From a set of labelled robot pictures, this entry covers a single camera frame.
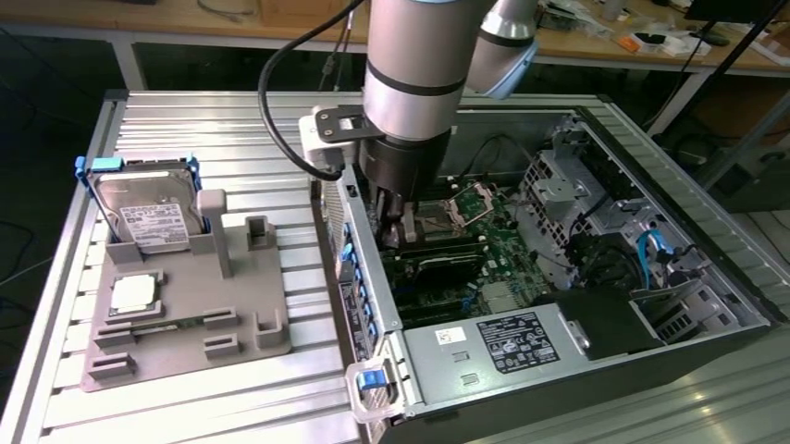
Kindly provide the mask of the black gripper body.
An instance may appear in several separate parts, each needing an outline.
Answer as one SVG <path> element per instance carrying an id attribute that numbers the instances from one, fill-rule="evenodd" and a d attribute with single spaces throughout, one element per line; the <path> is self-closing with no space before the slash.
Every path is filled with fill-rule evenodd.
<path id="1" fill-rule="evenodd" d="M 434 183 L 447 153 L 452 131 L 420 141 L 407 141 L 366 130 L 359 143 L 359 170 L 386 204 L 415 202 Z"/>

